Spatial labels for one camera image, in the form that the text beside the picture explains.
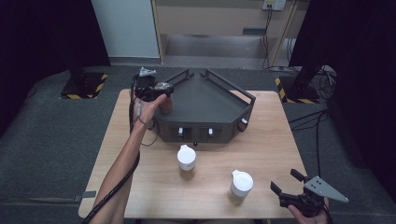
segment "gray floor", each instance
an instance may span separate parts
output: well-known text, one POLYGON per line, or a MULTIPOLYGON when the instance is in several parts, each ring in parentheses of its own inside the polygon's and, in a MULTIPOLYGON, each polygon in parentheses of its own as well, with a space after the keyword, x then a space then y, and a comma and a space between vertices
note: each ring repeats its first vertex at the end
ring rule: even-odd
MULTIPOLYGON (((285 44, 276 65, 288 65, 286 50, 285 44)), ((244 89, 276 91, 275 77, 294 75, 263 70, 263 55, 258 37, 176 35, 170 39, 163 64, 151 59, 111 59, 115 65, 112 68, 88 68, 113 75, 95 100, 60 100, 58 94, 68 79, 67 73, 43 79, 0 139, 0 199, 71 199, 83 192, 118 92, 129 88, 129 81, 125 81, 129 79, 125 78, 136 74, 140 66, 157 69, 162 76, 180 68, 196 72, 214 68, 244 89), (66 113, 70 108, 74 112, 66 113)), ((312 84, 317 86, 318 82, 315 79, 312 84)), ((289 120, 326 108, 324 100, 315 105, 283 106, 289 120)), ((331 119, 325 119, 319 127, 322 176, 350 199, 349 203, 331 201, 334 223, 396 223, 395 202, 370 170, 358 169, 348 159, 331 119)), ((306 171, 316 175, 315 129, 295 131, 293 135, 306 171)), ((1 223, 80 221, 78 203, 0 203, 1 223)), ((294 219, 271 221, 297 223, 294 219)), ((125 222, 134 223, 131 219, 125 222)))

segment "white cabinet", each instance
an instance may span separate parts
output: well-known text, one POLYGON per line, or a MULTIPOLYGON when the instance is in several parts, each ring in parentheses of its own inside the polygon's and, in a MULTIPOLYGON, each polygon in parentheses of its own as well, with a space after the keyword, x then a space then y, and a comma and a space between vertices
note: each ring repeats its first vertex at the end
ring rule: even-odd
POLYGON ((151 1, 92 0, 109 57, 160 58, 151 1))

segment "hand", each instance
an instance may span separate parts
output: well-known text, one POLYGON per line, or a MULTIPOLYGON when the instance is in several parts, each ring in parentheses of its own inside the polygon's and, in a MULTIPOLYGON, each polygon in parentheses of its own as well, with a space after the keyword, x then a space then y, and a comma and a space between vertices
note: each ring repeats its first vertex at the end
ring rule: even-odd
MULTIPOLYGON (((329 208, 329 199, 325 198, 324 202, 329 208)), ((288 206, 289 211, 291 214, 297 219, 298 223, 300 224, 329 224, 327 223, 327 214, 326 212, 322 209, 319 214, 316 217, 305 217, 303 214, 301 214, 300 210, 298 210, 295 206, 289 205, 288 206)))
POLYGON ((138 105, 141 105, 140 109, 140 121, 143 122, 144 124, 147 124, 152 120, 152 117, 154 116, 155 110, 157 109, 158 105, 163 103, 165 101, 166 95, 162 94, 157 99, 153 102, 145 102, 142 101, 139 98, 136 98, 134 100, 134 120, 138 121, 137 119, 137 108, 138 105))

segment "black mat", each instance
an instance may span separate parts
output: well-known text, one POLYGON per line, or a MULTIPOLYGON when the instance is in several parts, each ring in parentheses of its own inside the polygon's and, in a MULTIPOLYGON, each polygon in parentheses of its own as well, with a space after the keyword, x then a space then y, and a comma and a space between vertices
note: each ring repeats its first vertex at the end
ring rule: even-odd
MULTIPOLYGON (((159 80, 183 70, 147 69, 156 69, 159 80)), ((81 194, 88 183, 119 93, 130 88, 132 75, 139 70, 137 66, 100 68, 98 71, 108 74, 106 85, 100 97, 90 100, 59 99, 59 92, 69 78, 67 73, 36 83, 31 92, 33 95, 26 99, 0 139, 0 197, 72 199, 81 194)), ((245 90, 277 91, 275 78, 278 73, 213 70, 245 90)), ((198 75, 205 69, 191 68, 191 71, 198 75)), ((283 106, 289 120, 326 108, 324 103, 283 106)), ((306 171, 309 175, 317 175, 316 130, 293 134, 306 171)), ((396 223, 395 203, 369 170, 357 169, 349 161, 330 119, 319 124, 319 146, 323 179, 350 200, 349 203, 331 201, 334 223, 396 223)), ((79 223, 81 218, 78 217, 78 203, 1 203, 0 220, 5 223, 79 223)), ((296 221, 278 219, 272 223, 296 221)))

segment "white cup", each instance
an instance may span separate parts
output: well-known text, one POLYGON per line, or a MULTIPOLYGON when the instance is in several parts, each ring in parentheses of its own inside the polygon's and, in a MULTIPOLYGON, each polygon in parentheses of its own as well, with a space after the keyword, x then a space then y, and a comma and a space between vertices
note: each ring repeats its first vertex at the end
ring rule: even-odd
POLYGON ((191 179, 195 175, 196 153, 194 149, 183 145, 177 153, 178 167, 181 177, 184 179, 191 179))
POLYGON ((228 196, 231 202, 241 204, 253 188, 253 178, 246 172, 233 171, 233 181, 228 196))

